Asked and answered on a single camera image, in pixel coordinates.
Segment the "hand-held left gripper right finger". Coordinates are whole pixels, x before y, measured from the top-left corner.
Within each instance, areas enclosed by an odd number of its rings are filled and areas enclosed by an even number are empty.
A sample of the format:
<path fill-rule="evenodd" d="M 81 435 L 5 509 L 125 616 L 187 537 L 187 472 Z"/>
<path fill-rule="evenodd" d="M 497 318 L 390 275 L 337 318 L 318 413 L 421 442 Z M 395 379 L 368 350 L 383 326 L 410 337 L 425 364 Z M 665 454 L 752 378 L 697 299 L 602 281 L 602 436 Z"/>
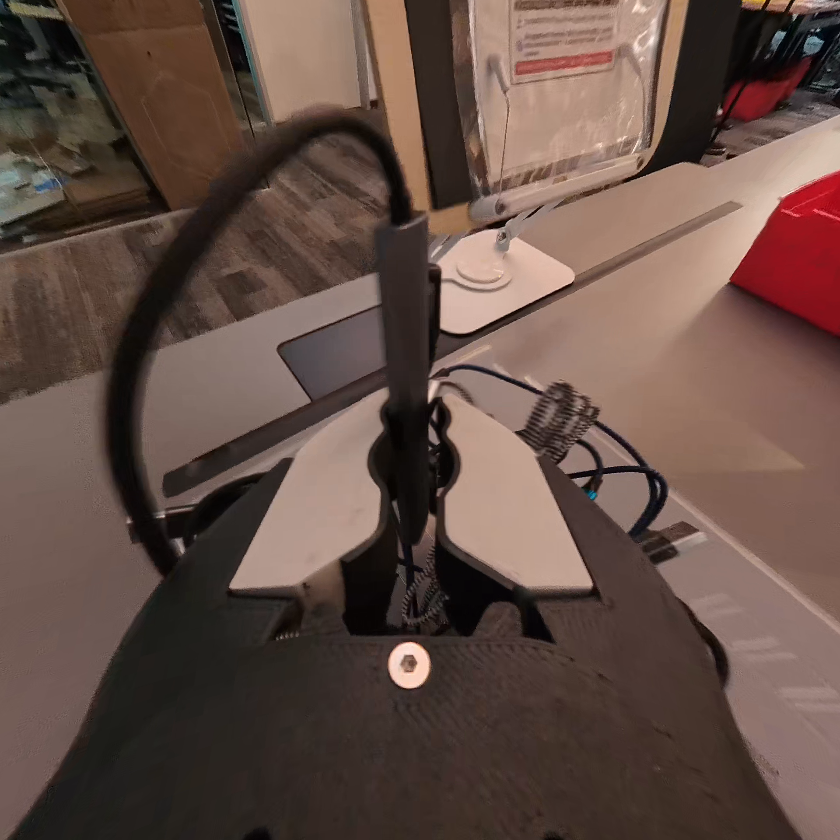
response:
<path fill-rule="evenodd" d="M 437 507 L 437 540 L 510 592 L 589 595 L 594 582 L 530 447 L 456 394 L 440 401 L 454 471 Z"/>

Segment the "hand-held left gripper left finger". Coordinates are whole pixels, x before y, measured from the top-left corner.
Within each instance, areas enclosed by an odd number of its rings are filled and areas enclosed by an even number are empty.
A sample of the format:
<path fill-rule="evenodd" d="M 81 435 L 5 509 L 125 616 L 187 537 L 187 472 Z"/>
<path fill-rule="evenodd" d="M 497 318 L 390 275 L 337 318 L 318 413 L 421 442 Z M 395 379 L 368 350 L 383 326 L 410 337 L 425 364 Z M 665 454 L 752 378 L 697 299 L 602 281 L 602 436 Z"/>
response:
<path fill-rule="evenodd" d="M 228 590 L 303 606 L 388 611 L 398 538 L 387 391 L 377 391 L 301 446 Z"/>

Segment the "clear plastic bin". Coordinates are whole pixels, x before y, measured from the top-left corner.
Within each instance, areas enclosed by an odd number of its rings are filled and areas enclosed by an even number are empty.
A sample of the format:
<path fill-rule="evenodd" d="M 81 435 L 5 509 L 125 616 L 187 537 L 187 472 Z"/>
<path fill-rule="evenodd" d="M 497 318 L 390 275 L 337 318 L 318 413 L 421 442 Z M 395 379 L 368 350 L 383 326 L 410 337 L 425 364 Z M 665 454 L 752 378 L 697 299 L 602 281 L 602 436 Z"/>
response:
<path fill-rule="evenodd" d="M 687 521 L 704 542 L 659 569 L 729 657 L 727 695 L 751 749 L 783 764 L 838 765 L 838 621 L 671 491 L 656 527 Z"/>

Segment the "red plastic bin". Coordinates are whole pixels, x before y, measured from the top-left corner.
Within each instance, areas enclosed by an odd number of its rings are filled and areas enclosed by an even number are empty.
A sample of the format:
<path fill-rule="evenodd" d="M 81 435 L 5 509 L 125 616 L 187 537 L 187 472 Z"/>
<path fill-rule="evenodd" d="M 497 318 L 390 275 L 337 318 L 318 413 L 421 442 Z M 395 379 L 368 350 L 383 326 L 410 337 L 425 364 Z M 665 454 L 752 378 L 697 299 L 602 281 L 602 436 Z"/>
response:
<path fill-rule="evenodd" d="M 839 336 L 839 173 L 783 197 L 730 283 Z"/>

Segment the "white tablet stand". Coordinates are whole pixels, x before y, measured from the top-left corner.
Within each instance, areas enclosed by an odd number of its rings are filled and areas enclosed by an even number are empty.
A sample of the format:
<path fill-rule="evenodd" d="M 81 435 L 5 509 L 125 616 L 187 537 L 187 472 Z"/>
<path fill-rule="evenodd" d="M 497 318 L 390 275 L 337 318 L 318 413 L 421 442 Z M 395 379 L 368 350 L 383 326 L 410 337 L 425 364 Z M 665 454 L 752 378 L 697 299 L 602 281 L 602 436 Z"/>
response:
<path fill-rule="evenodd" d="M 578 66 L 508 72 L 485 65 L 478 120 L 488 194 L 468 205 L 474 231 L 443 239 L 440 324 L 465 336 L 573 284 L 575 272 L 526 244 L 523 232 L 563 203 L 637 173 L 650 145 L 655 74 L 634 46 L 562 56 Z"/>

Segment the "wooden sign board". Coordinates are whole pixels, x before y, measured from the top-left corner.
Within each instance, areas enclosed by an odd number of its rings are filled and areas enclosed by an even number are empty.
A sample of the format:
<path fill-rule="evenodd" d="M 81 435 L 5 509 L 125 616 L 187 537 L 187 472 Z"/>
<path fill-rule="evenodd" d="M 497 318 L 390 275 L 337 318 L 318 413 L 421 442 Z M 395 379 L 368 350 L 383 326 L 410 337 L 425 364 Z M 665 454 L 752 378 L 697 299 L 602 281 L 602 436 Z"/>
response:
<path fill-rule="evenodd" d="M 697 161 L 739 2 L 362 2 L 385 125 L 432 235 Z"/>

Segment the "large cardboard box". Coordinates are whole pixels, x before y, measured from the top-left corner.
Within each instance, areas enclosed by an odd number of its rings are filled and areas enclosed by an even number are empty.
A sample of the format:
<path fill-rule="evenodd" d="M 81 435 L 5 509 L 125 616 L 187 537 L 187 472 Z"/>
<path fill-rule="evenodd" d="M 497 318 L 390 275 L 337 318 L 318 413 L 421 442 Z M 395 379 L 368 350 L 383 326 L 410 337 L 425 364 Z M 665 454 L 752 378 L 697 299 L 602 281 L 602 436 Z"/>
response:
<path fill-rule="evenodd" d="M 170 209 L 245 147 L 198 1 L 58 1 Z"/>

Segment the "red floor bin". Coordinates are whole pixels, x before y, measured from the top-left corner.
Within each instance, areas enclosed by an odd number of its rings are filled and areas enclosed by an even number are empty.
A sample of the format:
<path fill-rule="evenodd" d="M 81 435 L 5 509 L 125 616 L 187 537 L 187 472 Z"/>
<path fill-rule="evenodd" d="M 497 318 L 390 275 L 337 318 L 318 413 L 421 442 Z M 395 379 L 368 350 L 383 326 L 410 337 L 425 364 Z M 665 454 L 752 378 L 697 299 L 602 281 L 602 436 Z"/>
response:
<path fill-rule="evenodd" d="M 767 116 L 791 96 L 811 68 L 812 61 L 808 56 L 770 73 L 768 77 L 736 82 L 721 105 L 723 116 L 746 123 Z"/>

